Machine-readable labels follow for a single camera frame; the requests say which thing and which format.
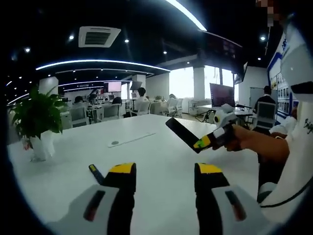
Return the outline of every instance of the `window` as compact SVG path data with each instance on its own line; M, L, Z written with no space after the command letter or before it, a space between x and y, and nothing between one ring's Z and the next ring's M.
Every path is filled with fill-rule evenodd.
M212 66L204 67L205 98L211 98L210 83L220 84L220 69Z
M172 70L170 72L170 94L174 94L177 98L194 97L193 67Z
M235 85L235 103L239 103L239 84Z
M234 86L234 80L233 80L233 74L230 70L222 70L223 74L223 85L233 87Z
M127 99L127 83L122 85L121 98Z

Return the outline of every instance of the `black phone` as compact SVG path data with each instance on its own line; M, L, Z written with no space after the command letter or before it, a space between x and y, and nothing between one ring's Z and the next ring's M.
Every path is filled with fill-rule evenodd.
M180 124L175 118L169 119L166 126L170 128L182 141L184 141L192 150L196 153L200 153L203 149L194 148L194 144L199 140L194 134L192 134L186 127Z

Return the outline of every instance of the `white flower pot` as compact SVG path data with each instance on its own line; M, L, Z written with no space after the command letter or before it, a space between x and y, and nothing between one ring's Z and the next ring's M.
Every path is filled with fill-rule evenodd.
M53 156L55 150L51 131L41 133L40 139L38 137L30 137L30 142L34 150L32 162L42 162Z

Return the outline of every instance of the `black ceiling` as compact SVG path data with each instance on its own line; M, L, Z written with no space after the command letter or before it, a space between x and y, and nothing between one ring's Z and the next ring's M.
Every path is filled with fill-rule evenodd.
M256 7L253 0L179 2L207 31L242 45L240 56L236 57L240 64L249 61L250 66L267 67L282 29L279 25L271 28L265 55L267 41L260 41L261 36L268 36L269 30L265 7ZM135 71L149 75L165 72L114 63L77 63L35 70L54 62L106 59L156 66L169 60L199 54L200 51L208 55L216 50L214 44L208 43L210 35L199 32L192 21L165 0L54 1L49 2L49 5L13 2L7 9L7 15L11 17L5 27L5 66L1 72L4 85L12 81L5 88L6 99L9 101L16 98L15 95L18 97L25 94L24 90L29 90L39 79L49 74L56 76L60 84L65 84L74 82L75 78L78 81L115 80L137 74ZM122 31L110 48L79 48L78 32L81 26L108 26ZM71 34L74 35L74 40L69 41ZM25 47L30 48L29 53L25 53ZM101 71L100 68L116 70Z

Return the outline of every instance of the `air conditioning vent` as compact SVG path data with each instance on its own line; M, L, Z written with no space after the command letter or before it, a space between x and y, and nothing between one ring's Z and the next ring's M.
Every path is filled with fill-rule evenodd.
M83 26L79 29L79 47L110 47L121 32L119 28Z

